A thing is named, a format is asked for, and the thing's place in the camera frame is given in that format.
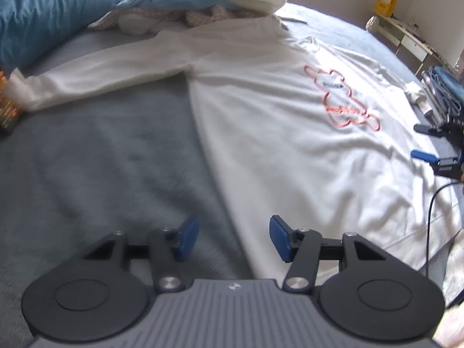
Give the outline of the white bear print sweatshirt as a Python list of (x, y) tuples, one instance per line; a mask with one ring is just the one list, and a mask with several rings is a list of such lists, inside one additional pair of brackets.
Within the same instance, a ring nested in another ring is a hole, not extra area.
[(272, 215), (335, 238), (356, 232), (413, 268), (461, 228), (457, 198), (411, 151), (403, 89), (376, 63), (273, 17), (235, 19), (114, 46), (37, 76), (13, 71), (29, 112), (184, 73), (201, 144), (244, 250), (266, 277), (287, 270)]

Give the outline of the stack of folded jeans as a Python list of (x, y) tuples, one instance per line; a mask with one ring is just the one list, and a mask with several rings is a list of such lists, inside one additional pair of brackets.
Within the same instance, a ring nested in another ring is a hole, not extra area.
[(422, 72), (422, 84), (433, 109), (435, 121), (463, 121), (463, 85), (440, 66)]

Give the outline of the white and green desk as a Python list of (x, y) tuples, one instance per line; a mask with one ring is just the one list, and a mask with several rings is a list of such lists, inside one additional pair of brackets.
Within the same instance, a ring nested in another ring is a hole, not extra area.
[(433, 47), (405, 28), (397, 19), (375, 13), (378, 28), (374, 33), (416, 76), (430, 67), (441, 66), (451, 72), (452, 67)]

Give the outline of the white yarn ball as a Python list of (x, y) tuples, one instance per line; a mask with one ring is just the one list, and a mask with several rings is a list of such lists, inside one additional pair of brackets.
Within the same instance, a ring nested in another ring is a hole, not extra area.
[(375, 34), (380, 28), (380, 20), (377, 16), (372, 16), (366, 23), (365, 29), (370, 34)]

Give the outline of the yellow box on desk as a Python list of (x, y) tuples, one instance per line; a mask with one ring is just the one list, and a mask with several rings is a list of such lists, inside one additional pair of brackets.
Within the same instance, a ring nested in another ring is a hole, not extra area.
[(391, 17), (394, 13), (397, 0), (377, 0), (374, 5), (374, 12), (384, 17)]

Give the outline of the grey bed sheet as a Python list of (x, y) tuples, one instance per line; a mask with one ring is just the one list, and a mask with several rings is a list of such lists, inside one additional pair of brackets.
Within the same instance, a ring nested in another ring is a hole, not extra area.
[(23, 347), (24, 289), (88, 244), (201, 219), (187, 271), (263, 278), (197, 135), (181, 75), (26, 117), (1, 138), (1, 345)]

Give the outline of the smartphone with lit screen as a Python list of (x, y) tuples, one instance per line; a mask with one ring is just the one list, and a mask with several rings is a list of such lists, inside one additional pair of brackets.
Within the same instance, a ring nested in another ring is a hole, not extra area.
[(8, 80), (5, 72), (1, 71), (0, 86), (0, 126), (3, 134), (11, 134), (21, 117), (19, 107), (6, 96)]

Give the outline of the light blue garment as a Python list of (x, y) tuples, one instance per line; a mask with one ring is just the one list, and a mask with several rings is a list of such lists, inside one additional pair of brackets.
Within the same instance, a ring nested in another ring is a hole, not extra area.
[(154, 10), (205, 10), (220, 5), (228, 10), (239, 10), (240, 7), (228, 0), (114, 0), (112, 8), (128, 9), (139, 7)]

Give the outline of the blue duvet roll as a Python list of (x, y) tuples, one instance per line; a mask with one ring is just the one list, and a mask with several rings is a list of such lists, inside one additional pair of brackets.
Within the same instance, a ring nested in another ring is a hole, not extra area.
[(1, 70), (26, 68), (112, 8), (114, 0), (1, 0)]

